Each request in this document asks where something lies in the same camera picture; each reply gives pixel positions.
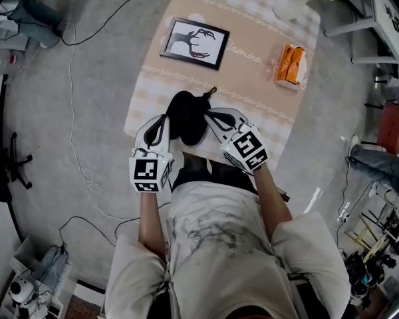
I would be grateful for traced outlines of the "light wooden stool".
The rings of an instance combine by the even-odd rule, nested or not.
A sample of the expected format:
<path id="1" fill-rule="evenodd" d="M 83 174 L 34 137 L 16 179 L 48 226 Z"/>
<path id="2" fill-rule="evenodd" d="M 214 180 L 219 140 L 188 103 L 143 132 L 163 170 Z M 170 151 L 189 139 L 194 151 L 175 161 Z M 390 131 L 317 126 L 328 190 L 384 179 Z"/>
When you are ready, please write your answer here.
<path id="1" fill-rule="evenodd" d="M 383 251 L 383 248 L 388 245 L 389 239 L 395 239 L 395 237 L 376 219 L 364 213 L 358 217 L 360 231 L 350 230 L 344 233 L 356 246 L 362 248 L 362 261 L 366 264 L 369 259 Z"/>

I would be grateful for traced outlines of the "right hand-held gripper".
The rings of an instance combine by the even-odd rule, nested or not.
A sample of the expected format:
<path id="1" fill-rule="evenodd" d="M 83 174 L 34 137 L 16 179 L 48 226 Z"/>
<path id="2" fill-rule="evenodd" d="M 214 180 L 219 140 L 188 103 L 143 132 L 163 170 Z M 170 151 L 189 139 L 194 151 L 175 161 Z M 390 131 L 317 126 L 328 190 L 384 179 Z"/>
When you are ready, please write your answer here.
<path id="1" fill-rule="evenodd" d="M 219 140 L 223 156 L 252 175 L 269 159 L 258 128 L 235 108 L 212 108 L 204 118 Z"/>

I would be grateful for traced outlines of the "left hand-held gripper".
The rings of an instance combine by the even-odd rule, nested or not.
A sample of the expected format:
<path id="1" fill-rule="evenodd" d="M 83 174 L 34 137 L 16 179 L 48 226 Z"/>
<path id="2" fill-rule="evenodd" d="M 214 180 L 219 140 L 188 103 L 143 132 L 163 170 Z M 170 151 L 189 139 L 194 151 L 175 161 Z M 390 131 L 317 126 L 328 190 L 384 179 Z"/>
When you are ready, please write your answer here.
<path id="1" fill-rule="evenodd" d="M 130 183 L 139 193 L 161 192 L 173 163 L 169 117 L 161 114 L 147 121 L 137 131 L 134 147 L 129 159 Z"/>

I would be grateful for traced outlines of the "person's white shirt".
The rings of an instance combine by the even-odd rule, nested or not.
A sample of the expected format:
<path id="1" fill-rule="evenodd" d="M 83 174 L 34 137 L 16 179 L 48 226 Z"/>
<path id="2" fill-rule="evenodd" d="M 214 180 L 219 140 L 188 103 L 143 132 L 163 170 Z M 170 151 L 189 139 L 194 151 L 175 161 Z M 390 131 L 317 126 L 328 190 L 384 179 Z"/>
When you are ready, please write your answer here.
<path id="1" fill-rule="evenodd" d="M 288 275 L 304 274 L 330 319 L 350 298 L 348 273 L 318 213 L 281 223 L 268 237 L 255 194 L 211 182 L 172 193 L 169 260 L 125 236 L 118 239 L 106 290 L 107 319 L 147 319 L 165 282 L 180 319 L 226 319 L 246 306 L 275 319 L 298 319 Z"/>

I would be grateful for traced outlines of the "white desk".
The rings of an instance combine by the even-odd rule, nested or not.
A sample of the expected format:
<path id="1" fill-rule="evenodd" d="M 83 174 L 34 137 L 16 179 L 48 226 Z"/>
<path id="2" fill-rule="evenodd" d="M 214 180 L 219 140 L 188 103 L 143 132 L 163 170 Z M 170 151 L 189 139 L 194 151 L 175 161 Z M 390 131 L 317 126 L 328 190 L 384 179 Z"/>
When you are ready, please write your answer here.
<path id="1" fill-rule="evenodd" d="M 374 29 L 390 52 L 389 56 L 352 57 L 352 64 L 399 65 L 399 13 L 392 0 L 370 0 L 371 14 L 353 23 L 324 31 L 326 37 Z"/>

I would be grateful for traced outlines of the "row of clear water jugs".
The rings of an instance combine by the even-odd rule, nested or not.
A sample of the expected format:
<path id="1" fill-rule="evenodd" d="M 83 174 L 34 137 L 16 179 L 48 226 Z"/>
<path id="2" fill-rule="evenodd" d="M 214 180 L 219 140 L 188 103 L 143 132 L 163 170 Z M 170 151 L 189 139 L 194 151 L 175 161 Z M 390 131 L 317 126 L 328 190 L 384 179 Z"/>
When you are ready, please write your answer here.
<path id="1" fill-rule="evenodd" d="M 15 74 L 19 70 L 20 58 L 14 51 L 0 52 L 0 75 Z"/>

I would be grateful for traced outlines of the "pink jacket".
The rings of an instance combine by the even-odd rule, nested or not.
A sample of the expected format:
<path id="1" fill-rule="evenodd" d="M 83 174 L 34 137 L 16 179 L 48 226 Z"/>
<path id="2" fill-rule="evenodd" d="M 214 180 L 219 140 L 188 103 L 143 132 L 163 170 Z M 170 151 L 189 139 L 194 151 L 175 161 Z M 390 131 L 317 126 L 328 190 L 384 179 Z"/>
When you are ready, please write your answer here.
<path id="1" fill-rule="evenodd" d="M 389 154 L 399 154 L 399 104 L 383 106 L 376 144 Z"/>

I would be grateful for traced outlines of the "person's left forearm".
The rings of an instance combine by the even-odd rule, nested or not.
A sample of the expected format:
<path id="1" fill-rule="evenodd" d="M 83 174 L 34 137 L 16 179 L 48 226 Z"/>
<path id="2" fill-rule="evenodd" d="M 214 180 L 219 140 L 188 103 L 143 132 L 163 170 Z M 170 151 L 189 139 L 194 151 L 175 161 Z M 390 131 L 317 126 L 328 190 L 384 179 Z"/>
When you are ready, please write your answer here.
<path id="1" fill-rule="evenodd" d="M 138 242 L 166 262 L 166 244 L 155 193 L 140 194 Z"/>

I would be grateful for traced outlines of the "beige checked tablecloth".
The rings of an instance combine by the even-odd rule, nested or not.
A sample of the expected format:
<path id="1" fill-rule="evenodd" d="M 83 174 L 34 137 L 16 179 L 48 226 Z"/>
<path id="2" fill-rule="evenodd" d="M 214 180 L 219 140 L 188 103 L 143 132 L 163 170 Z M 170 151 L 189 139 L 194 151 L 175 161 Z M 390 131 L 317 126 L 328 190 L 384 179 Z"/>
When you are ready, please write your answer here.
<path id="1" fill-rule="evenodd" d="M 174 95 L 187 90 L 200 96 L 216 88 L 212 107 L 235 108 L 261 132 L 275 169 L 289 139 L 305 84 L 291 90 L 275 83 L 279 60 L 286 45 L 301 47 L 307 64 L 319 33 L 319 14 L 303 7 L 295 20 L 274 13 L 278 0 L 171 0 L 136 81 L 124 130 L 136 132 L 163 114 Z M 162 57 L 160 50 L 174 17 L 198 21 L 229 32 L 220 68 L 213 70 Z"/>

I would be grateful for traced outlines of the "white vase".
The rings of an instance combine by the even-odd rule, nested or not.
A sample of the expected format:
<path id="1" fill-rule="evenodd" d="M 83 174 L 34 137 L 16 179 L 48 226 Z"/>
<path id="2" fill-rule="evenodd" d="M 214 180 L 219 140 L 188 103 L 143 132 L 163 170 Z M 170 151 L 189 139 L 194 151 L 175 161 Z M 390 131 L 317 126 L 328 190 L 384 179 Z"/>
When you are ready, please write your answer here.
<path id="1" fill-rule="evenodd" d="M 278 18 L 290 21 L 302 14 L 309 1 L 312 0 L 276 0 L 273 12 Z"/>

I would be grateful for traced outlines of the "black glasses case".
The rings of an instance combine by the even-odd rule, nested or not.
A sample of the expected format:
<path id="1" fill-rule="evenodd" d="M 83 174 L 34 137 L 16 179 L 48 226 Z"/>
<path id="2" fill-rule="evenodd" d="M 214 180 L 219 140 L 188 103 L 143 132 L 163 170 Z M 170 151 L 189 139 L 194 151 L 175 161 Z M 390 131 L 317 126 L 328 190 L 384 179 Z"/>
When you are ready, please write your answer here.
<path id="1" fill-rule="evenodd" d="M 208 127 L 204 115 L 211 108 L 209 99 L 216 91 L 214 86 L 201 96 L 194 96 L 183 90 L 172 98 L 166 110 L 171 140 L 180 138 L 186 146 L 196 146 L 202 141 Z"/>

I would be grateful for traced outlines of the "orange tissue pack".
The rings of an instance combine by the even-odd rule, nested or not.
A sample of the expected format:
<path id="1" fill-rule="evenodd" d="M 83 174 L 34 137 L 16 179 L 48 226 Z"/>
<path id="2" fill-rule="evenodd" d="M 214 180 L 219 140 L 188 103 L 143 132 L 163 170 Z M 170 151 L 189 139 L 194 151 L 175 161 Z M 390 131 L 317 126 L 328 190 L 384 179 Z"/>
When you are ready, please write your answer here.
<path id="1" fill-rule="evenodd" d="M 306 81 L 306 73 L 305 49 L 290 44 L 285 45 L 275 74 L 275 83 L 290 90 L 299 90 Z"/>

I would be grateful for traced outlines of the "black framed antler picture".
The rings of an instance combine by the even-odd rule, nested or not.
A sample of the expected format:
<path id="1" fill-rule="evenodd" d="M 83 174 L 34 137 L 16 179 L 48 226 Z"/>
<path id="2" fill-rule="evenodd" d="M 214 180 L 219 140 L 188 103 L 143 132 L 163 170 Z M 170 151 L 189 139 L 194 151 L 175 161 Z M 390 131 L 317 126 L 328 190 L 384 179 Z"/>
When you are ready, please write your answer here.
<path id="1" fill-rule="evenodd" d="M 229 35 L 218 27 L 172 17 L 160 56 L 219 70 Z"/>

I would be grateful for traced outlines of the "person's right forearm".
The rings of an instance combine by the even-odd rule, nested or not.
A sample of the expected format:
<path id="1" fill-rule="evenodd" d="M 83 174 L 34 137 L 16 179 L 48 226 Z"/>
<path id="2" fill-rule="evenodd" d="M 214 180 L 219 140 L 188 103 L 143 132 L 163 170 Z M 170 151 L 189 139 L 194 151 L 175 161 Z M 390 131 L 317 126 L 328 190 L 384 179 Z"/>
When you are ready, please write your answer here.
<path id="1" fill-rule="evenodd" d="M 276 227 L 293 219 L 287 204 L 277 189 L 266 164 L 253 172 L 261 210 L 261 216 L 269 239 Z"/>

